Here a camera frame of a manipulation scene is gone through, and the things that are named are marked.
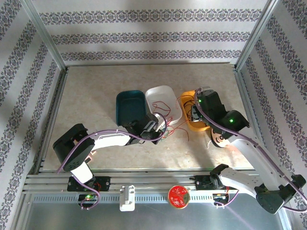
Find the white plastic bracket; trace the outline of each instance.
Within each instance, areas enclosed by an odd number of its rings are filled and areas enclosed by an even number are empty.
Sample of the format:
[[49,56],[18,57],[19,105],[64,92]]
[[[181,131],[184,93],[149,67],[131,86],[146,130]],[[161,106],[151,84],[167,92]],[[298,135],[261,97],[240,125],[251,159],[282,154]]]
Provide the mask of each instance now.
[[123,185],[120,189],[119,209],[122,212],[135,209],[135,187],[134,185]]

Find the beige countertop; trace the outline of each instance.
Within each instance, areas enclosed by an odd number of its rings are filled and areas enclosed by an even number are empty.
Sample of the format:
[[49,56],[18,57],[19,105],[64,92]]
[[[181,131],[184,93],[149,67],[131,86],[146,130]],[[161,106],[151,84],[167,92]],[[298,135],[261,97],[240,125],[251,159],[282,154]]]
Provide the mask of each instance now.
[[[43,170],[56,170],[60,166],[52,144],[73,125],[83,123],[88,133],[117,129],[117,94],[126,90],[145,93],[159,85],[169,85],[176,97],[210,86],[219,93],[227,110],[236,109],[245,115],[229,64],[70,67]],[[182,116],[173,126],[184,121]],[[180,127],[189,132],[190,141],[186,132],[179,129],[158,145],[149,142],[102,148],[97,150],[89,166],[91,169],[209,169],[224,163],[236,169],[252,168],[235,147],[219,149],[210,143],[207,149],[208,132],[192,132],[186,124]]]

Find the striped wallpaper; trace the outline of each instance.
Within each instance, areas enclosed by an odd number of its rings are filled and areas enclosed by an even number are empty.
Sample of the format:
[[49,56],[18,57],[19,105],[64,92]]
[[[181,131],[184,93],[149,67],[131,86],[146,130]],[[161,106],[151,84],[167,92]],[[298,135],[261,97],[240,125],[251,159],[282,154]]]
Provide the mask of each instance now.
[[59,68],[18,0],[0,0],[0,230],[39,151]]
[[235,63],[266,0],[35,0],[66,65]]
[[[280,1],[241,70],[266,147],[307,178],[307,1]],[[298,196],[292,207],[306,204]],[[307,229],[307,214],[295,214]]]

